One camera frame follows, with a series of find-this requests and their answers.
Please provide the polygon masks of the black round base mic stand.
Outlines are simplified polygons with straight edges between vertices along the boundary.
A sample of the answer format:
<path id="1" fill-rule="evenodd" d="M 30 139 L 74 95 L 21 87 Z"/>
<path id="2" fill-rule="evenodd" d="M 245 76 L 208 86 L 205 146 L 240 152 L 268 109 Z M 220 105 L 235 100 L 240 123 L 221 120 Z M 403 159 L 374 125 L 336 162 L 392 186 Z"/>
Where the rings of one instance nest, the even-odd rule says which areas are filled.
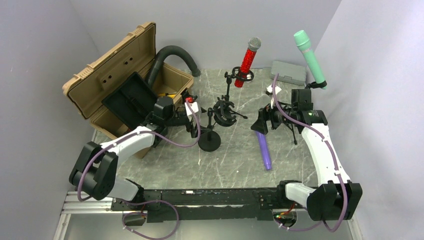
<path id="1" fill-rule="evenodd" d="M 233 110 L 234 103 L 230 101 L 228 94 L 217 98 L 217 102 L 213 107 L 207 110 L 202 109 L 202 113 L 207 113 L 208 124 L 206 127 L 201 127 L 200 139 L 198 146 L 205 152 L 214 152 L 221 145 L 220 135 L 214 131 L 215 124 L 221 127 L 231 127 L 237 122 L 237 116 L 248 119 L 247 116 Z"/>

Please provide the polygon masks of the purple microphone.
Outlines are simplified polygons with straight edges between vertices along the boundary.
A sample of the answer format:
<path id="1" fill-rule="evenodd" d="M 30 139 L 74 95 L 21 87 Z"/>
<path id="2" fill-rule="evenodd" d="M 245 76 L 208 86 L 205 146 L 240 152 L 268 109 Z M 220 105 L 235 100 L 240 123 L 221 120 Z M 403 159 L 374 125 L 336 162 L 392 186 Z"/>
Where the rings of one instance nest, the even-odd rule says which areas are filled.
<path id="1" fill-rule="evenodd" d="M 272 170 L 272 161 L 271 161 L 271 156 L 270 156 L 266 136 L 257 131 L 255 132 L 255 134 L 258 140 L 264 168 L 266 171 L 270 171 Z"/>

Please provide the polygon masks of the black tripod stand shock mount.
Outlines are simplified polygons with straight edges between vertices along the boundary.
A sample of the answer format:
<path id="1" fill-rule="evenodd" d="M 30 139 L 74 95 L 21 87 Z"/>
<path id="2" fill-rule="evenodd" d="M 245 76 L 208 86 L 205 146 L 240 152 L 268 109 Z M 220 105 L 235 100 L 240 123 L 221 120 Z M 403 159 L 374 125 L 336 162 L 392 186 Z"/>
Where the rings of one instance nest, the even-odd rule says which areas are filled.
<path id="1" fill-rule="evenodd" d="M 225 72 L 224 77 L 226 79 L 226 93 L 221 96 L 221 100 L 229 101 L 230 100 L 230 85 L 235 80 L 235 86 L 241 88 L 244 83 L 250 83 L 253 81 L 255 75 L 249 70 L 248 73 L 242 72 L 240 66 L 236 66 L 232 69 L 231 74 Z"/>

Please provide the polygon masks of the red glitter microphone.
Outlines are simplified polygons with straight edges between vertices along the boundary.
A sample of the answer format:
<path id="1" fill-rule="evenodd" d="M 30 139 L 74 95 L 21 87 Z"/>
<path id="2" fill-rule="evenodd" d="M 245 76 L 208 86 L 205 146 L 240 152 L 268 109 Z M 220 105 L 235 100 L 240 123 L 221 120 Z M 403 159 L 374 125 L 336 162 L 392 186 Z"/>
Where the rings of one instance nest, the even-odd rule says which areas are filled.
<path id="1" fill-rule="evenodd" d="M 253 80 L 253 77 L 250 74 L 250 68 L 258 49 L 261 47 L 261 44 L 262 42 L 259 37 L 255 36 L 249 39 L 246 53 L 236 75 L 236 80 L 234 82 L 235 87 L 242 88 L 244 83 L 251 82 Z"/>

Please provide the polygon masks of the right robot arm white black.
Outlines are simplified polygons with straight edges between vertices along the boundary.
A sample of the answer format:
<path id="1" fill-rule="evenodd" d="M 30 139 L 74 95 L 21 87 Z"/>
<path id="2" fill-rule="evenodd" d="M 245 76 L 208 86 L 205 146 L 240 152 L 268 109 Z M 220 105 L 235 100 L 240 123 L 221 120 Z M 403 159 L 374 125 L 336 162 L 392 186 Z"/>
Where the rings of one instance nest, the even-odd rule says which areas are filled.
<path id="1" fill-rule="evenodd" d="M 350 220 L 363 189 L 359 183 L 351 181 L 342 167 L 324 112 L 314 109 L 310 89 L 293 89 L 289 104 L 275 99 L 279 91 L 279 87 L 267 87 L 265 93 L 271 101 L 259 109 L 251 129 L 263 135 L 268 133 L 268 124 L 273 130 L 280 125 L 298 130 L 310 151 L 318 186 L 312 188 L 297 180 L 282 180 L 277 186 L 276 203 L 282 208 L 292 203 L 300 204 L 313 221 Z"/>

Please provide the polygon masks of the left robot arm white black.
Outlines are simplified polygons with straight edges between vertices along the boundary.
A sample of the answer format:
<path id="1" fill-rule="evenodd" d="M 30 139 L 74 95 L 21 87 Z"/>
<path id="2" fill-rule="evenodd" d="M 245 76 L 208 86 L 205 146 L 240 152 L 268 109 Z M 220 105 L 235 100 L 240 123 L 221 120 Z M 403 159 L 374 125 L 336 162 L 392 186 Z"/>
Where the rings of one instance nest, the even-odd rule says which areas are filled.
<path id="1" fill-rule="evenodd" d="M 201 138 L 199 117 L 201 107 L 194 97 L 187 97 L 184 107 L 188 125 L 195 127 L 195 141 L 191 144 L 174 142 L 159 130 L 143 125 L 108 142 L 101 144 L 88 142 L 81 150 L 69 176 L 70 183 L 77 189 L 77 199 L 84 202 L 91 198 L 98 201 L 106 197 L 119 198 L 124 200 L 129 209 L 139 209 L 144 203 L 144 196 L 139 193 L 141 186 L 130 180 L 118 178 L 117 169 L 130 156 L 152 147 L 156 139 L 181 148 L 195 146 Z"/>

